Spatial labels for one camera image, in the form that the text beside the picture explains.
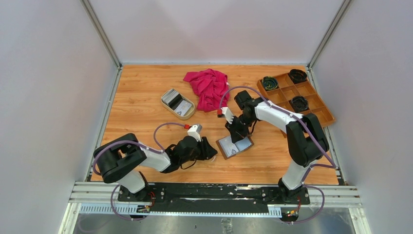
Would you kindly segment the white VIP credit card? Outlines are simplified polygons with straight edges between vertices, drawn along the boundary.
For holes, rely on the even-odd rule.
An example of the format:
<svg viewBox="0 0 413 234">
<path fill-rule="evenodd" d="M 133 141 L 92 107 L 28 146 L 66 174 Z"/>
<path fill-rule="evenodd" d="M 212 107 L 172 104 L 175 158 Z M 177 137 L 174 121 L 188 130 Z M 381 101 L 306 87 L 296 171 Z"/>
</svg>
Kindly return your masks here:
<svg viewBox="0 0 413 234">
<path fill-rule="evenodd" d="M 223 150 L 227 158 L 230 158 L 239 152 L 237 146 L 233 144 L 231 141 L 223 145 Z"/>
</svg>

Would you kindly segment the brown leather card holder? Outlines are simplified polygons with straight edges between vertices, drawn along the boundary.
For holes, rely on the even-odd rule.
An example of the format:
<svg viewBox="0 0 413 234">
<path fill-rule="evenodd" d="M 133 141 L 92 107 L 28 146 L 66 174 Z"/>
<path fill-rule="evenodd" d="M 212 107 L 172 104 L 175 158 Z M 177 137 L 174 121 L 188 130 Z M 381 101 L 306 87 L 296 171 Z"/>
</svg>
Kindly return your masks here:
<svg viewBox="0 0 413 234">
<path fill-rule="evenodd" d="M 251 138 L 246 137 L 242 140 L 239 140 L 235 143 L 232 142 L 231 136 L 226 136 L 216 141 L 217 146 L 224 158 L 228 160 L 242 152 L 250 149 L 254 143 Z"/>
</svg>

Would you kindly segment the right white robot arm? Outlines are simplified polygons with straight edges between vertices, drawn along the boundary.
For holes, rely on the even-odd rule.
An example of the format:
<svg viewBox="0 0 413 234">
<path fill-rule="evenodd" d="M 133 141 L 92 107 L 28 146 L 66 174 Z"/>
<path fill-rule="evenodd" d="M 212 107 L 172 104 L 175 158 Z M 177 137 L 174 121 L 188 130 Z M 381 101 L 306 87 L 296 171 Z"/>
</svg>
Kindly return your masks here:
<svg viewBox="0 0 413 234">
<path fill-rule="evenodd" d="M 246 90 L 235 96 L 242 114 L 233 115 L 228 107 L 220 106 L 218 116 L 226 119 L 225 127 L 233 143 L 252 134 L 252 125 L 258 121 L 267 122 L 286 134 L 291 162 L 287 172 L 279 179 L 276 198 L 291 203 L 303 190 L 303 183 L 313 167 L 324 156 L 330 165 L 336 165 L 328 156 L 329 143 L 318 117 L 315 114 L 299 114 L 274 104 L 260 96 L 252 98 Z"/>
</svg>

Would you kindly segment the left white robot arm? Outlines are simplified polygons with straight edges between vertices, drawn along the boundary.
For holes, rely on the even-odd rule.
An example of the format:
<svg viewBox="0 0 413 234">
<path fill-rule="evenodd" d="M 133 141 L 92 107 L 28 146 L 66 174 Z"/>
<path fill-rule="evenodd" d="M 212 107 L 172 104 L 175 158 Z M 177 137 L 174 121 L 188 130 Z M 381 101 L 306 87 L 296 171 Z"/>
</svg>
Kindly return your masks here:
<svg viewBox="0 0 413 234">
<path fill-rule="evenodd" d="M 217 155 L 206 137 L 185 136 L 165 150 L 156 150 L 138 141 L 135 134 L 126 134 L 95 149 L 92 170 L 104 183 L 117 183 L 137 201 L 148 198 L 150 188 L 138 166 L 148 167 L 164 174 L 184 169 L 187 162 L 210 160 Z"/>
</svg>

